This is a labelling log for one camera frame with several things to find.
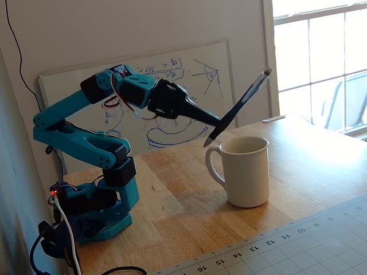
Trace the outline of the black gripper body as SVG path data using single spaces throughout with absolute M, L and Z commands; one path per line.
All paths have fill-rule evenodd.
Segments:
M 190 117 L 186 104 L 187 93 L 170 81 L 160 79 L 153 89 L 147 109 L 159 117 L 176 119 Z

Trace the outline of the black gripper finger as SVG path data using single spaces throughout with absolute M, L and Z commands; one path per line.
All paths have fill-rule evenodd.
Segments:
M 208 124 L 211 126 L 217 126 L 220 122 L 220 119 L 207 111 L 201 109 L 184 109 L 180 112 L 181 116 L 186 116 L 191 119 L 200 121 L 204 124 Z
M 203 123 L 219 123 L 219 117 L 203 110 L 189 97 L 185 98 L 185 116 Z

